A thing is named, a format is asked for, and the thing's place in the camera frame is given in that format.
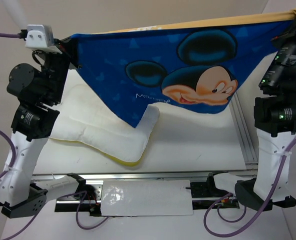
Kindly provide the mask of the white pillow yellow edge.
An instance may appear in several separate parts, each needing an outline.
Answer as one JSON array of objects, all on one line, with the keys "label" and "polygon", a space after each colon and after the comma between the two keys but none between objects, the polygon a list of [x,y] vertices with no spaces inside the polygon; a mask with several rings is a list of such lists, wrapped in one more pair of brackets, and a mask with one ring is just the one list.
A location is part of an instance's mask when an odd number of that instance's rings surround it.
[{"label": "white pillow yellow edge", "polygon": [[60,114],[50,135],[52,139],[83,143],[126,166],[139,162],[160,116],[159,109],[149,105],[133,128],[83,84],[71,88],[56,109]]}]

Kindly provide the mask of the Mickey Mouse pillowcase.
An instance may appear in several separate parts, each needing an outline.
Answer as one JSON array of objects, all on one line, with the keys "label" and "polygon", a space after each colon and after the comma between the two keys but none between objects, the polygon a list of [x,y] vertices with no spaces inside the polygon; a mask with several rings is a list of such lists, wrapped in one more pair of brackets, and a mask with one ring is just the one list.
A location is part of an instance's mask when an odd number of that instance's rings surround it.
[{"label": "Mickey Mouse pillowcase", "polygon": [[296,9],[76,33],[78,74],[121,120],[136,127],[157,102],[199,114],[222,112]]}]

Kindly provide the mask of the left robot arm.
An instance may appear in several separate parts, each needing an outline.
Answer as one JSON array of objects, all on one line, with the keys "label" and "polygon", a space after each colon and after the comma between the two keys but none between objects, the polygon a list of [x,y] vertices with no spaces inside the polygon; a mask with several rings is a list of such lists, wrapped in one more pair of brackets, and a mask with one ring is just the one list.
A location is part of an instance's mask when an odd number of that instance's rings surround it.
[{"label": "left robot arm", "polygon": [[19,100],[7,138],[10,153],[0,175],[0,207],[10,219],[37,215],[44,205],[61,197],[82,199],[86,181],[75,173],[43,183],[32,181],[39,155],[59,115],[54,105],[61,102],[70,67],[79,68],[77,41],[55,40],[58,53],[34,50],[40,69],[28,63],[15,66],[9,75],[7,92]]}]

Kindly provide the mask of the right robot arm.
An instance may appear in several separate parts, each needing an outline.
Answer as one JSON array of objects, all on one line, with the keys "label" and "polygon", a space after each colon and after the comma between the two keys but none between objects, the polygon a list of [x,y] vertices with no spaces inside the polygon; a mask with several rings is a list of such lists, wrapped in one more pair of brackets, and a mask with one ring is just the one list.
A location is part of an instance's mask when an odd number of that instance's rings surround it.
[{"label": "right robot arm", "polygon": [[211,196],[230,193],[256,211],[296,205],[287,189],[290,149],[296,136],[296,18],[271,41],[277,54],[258,85],[263,97],[257,97],[254,105],[259,147],[257,175],[245,178],[215,172],[208,176],[206,184]]}]

